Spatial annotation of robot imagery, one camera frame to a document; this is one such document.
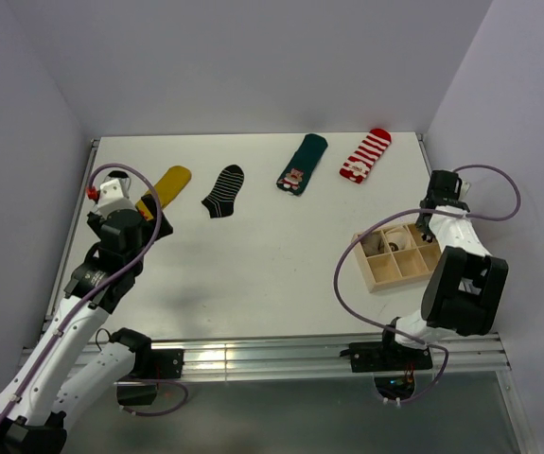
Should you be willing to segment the tan sock with maroon stripes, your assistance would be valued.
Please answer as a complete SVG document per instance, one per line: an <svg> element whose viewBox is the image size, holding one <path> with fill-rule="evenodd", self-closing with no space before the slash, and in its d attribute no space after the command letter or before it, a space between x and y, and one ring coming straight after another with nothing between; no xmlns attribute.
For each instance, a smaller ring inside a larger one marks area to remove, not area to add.
<svg viewBox="0 0 544 454"><path fill-rule="evenodd" d="M369 235L360 243L364 255L367 257L383 254L385 251L384 242L381 235Z"/></svg>

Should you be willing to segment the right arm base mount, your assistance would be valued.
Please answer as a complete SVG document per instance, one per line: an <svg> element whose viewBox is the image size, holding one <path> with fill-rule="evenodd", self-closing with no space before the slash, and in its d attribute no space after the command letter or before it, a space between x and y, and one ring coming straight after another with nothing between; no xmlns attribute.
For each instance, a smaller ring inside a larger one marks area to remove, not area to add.
<svg viewBox="0 0 544 454"><path fill-rule="evenodd" d="M352 342L341 350L354 374L373 374L377 393L384 403L401 405L413 397L414 373L433 366L429 350L386 345L382 341Z"/></svg>

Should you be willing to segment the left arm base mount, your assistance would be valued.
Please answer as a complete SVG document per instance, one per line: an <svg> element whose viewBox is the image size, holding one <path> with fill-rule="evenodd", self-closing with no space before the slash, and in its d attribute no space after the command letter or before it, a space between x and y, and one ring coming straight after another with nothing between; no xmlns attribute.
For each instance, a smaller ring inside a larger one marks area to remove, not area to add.
<svg viewBox="0 0 544 454"><path fill-rule="evenodd" d="M116 385L116 400L119 405L130 408L145 407L154 403L162 394L160 380L177 380L184 366L183 349L154 349Z"/></svg>

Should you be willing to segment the cream and brown sock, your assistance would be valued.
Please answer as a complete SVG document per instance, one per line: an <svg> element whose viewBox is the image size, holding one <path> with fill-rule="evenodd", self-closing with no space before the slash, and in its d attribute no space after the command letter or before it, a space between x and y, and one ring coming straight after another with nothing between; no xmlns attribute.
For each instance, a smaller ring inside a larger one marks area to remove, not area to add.
<svg viewBox="0 0 544 454"><path fill-rule="evenodd" d="M384 229L381 236L383 253L407 251L415 247L412 235L405 225Z"/></svg>

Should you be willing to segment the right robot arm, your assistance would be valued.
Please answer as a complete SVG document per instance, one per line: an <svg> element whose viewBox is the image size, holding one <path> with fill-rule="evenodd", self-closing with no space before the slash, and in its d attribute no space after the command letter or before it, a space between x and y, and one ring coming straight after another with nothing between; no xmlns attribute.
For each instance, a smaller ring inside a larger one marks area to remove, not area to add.
<svg viewBox="0 0 544 454"><path fill-rule="evenodd" d="M424 350L453 334L483 336L494 324L509 268L481 243L462 201L463 190L456 172L431 172L420 201L424 212L415 227L423 239L438 243L441 255L421 307L394 319L382 333L378 357L388 368L401 367L412 350Z"/></svg>

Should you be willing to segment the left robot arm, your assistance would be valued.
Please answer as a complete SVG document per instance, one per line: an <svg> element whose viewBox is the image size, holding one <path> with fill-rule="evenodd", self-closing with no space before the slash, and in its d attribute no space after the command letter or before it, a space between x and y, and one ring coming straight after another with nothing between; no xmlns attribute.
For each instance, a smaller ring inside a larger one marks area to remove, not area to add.
<svg viewBox="0 0 544 454"><path fill-rule="evenodd" d="M72 367L141 274L149 248L173 229L159 198L143 209L111 190L92 194L87 223L98 241L71 274L52 322L26 363L0 392L0 453L58 453L76 418L113 382L142 377L153 365L151 340L129 328L114 332L79 373Z"/></svg>

